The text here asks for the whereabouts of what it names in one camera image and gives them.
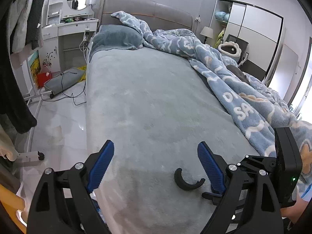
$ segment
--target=blue-gray pillow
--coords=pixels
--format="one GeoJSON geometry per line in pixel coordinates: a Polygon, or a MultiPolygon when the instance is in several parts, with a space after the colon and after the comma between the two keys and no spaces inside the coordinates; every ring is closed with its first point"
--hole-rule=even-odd
{"type": "Polygon", "coordinates": [[[142,47],[143,37],[136,30],[120,25],[101,25],[93,38],[90,51],[92,55],[100,50],[138,49],[142,47]]]}

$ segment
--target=metal screw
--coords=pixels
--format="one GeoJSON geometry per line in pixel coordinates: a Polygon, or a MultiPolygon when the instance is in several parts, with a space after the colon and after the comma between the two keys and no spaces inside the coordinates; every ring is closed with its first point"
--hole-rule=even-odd
{"type": "Polygon", "coordinates": [[[234,164],[230,164],[230,165],[229,165],[229,169],[230,169],[231,171],[236,171],[236,170],[237,170],[237,166],[234,165],[234,164]]]}
{"type": "Polygon", "coordinates": [[[51,168],[46,168],[45,170],[44,170],[44,173],[45,174],[50,174],[52,172],[52,169],[51,168]]]}
{"type": "Polygon", "coordinates": [[[266,171],[265,170],[260,170],[259,173],[260,173],[261,176],[266,176],[266,171]]]}
{"type": "Polygon", "coordinates": [[[77,170],[82,169],[82,168],[83,168],[83,163],[77,163],[77,164],[75,164],[75,168],[76,168],[77,170]]]}

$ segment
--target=leather headboard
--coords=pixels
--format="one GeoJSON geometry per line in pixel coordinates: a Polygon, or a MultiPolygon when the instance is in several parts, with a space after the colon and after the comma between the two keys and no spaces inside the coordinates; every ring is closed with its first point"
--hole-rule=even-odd
{"type": "Polygon", "coordinates": [[[101,25],[121,25],[110,14],[124,11],[148,23],[150,29],[192,29],[191,14],[151,0],[101,0],[98,19],[101,25]]]}

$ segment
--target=blue patterned blanket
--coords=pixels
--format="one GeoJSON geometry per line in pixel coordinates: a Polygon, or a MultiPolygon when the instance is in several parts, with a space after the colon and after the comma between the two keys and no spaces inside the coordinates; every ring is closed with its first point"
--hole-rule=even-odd
{"type": "Polygon", "coordinates": [[[222,56],[217,49],[201,43],[190,30],[152,32],[145,21],[124,11],[111,16],[137,30],[144,38],[143,46],[188,59],[191,66],[207,78],[211,90],[260,155],[276,156],[273,128],[290,127],[303,160],[298,187],[300,194],[305,192],[312,183],[312,125],[298,121],[276,91],[249,74],[246,76],[250,85],[241,82],[226,68],[226,65],[237,67],[237,63],[222,56]]]}

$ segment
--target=mattress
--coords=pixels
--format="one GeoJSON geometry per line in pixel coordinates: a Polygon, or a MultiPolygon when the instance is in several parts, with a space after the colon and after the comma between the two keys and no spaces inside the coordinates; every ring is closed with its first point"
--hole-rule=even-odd
{"type": "Polygon", "coordinates": [[[207,82],[186,59],[161,51],[95,53],[87,68],[88,153],[107,139],[115,155],[96,197],[115,233],[200,233],[215,206],[201,197],[211,191],[197,157],[205,141],[227,163],[258,155],[207,82]],[[185,181],[205,183],[181,190],[185,181]]]}

